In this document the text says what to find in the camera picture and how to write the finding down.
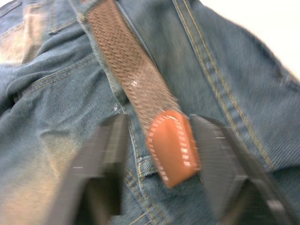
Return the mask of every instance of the denim fabric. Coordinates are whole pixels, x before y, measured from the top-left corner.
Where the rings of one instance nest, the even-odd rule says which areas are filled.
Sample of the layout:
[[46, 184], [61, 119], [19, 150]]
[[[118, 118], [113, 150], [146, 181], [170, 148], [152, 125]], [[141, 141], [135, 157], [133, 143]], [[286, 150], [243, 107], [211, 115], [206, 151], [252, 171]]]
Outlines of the denim fabric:
[[[122, 215], [111, 224], [216, 224], [199, 175], [172, 189], [160, 180], [86, 19], [99, 2], [15, 0], [0, 10], [0, 224], [42, 224], [70, 160], [116, 113], [129, 115], [130, 144]], [[182, 111], [231, 127], [300, 217], [298, 81], [197, 0], [119, 7]]]

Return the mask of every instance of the jeans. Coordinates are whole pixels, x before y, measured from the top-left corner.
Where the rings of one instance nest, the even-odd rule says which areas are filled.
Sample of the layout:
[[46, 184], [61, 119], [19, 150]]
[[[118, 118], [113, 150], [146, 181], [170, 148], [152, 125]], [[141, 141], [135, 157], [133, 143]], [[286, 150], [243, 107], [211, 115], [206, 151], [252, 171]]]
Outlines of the jeans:
[[[111, 224], [216, 224], [201, 172], [167, 189], [135, 110], [86, 19], [100, 0], [15, 0], [0, 11], [0, 224], [42, 224], [94, 128], [129, 116], [122, 215]], [[197, 0], [118, 0], [186, 115], [230, 127], [300, 217], [300, 83], [245, 29]]]

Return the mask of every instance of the white stitching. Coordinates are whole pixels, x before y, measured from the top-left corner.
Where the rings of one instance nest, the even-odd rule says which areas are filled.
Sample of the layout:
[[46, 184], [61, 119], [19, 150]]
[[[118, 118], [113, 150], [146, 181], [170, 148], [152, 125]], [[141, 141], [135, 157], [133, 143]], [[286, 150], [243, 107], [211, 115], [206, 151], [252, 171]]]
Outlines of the white stitching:
[[188, 153], [188, 149], [186, 148], [186, 146], [187, 146], [187, 144], [186, 144], [186, 139], [185, 139], [185, 137], [184, 137], [184, 133], [182, 132], [183, 129], [182, 129], [182, 126], [181, 126], [181, 124], [179, 123], [179, 121], [178, 121], [175, 117], [170, 116], [170, 115], [163, 116], [163, 117], [161, 117], [161, 118], [159, 118], [159, 119], [156, 119], [156, 122], [154, 122], [154, 123], [152, 124], [152, 127], [151, 127], [151, 129], [150, 129], [150, 132], [149, 132], [149, 134], [148, 134], [148, 136], [149, 136], [149, 137], [148, 137], [148, 144], [149, 144], [149, 149], [150, 149], [150, 151], [151, 151], [151, 153], [152, 153], [152, 156], [153, 156], [154, 160], [157, 162], [157, 168], [158, 168], [158, 171], [160, 172], [160, 174], [161, 174], [163, 180], [165, 180], [165, 181], [168, 181], [169, 178], [168, 178], [168, 176], [166, 175], [166, 173], [165, 173], [165, 171], [164, 171], [164, 168], [162, 167], [162, 165], [161, 165], [159, 159], [157, 158], [157, 155], [156, 155], [155, 150], [154, 150], [154, 146], [153, 146], [153, 144], [152, 144], [152, 141], [153, 141], [152, 137], [154, 136], [154, 132], [155, 132], [156, 129], [158, 128], [158, 125], [161, 124], [162, 122], [168, 120], [168, 119], [174, 120], [174, 122], [175, 122], [175, 124], [176, 124], [176, 128], [178, 129], [178, 136], [179, 136], [179, 140], [180, 140], [180, 146], [183, 147], [183, 148], [180, 149], [181, 152], [182, 152], [183, 164], [184, 164], [185, 166], [188, 166], [188, 167], [191, 166], [191, 163], [190, 163], [190, 161], [189, 161], [189, 155], [187, 154], [187, 153]]

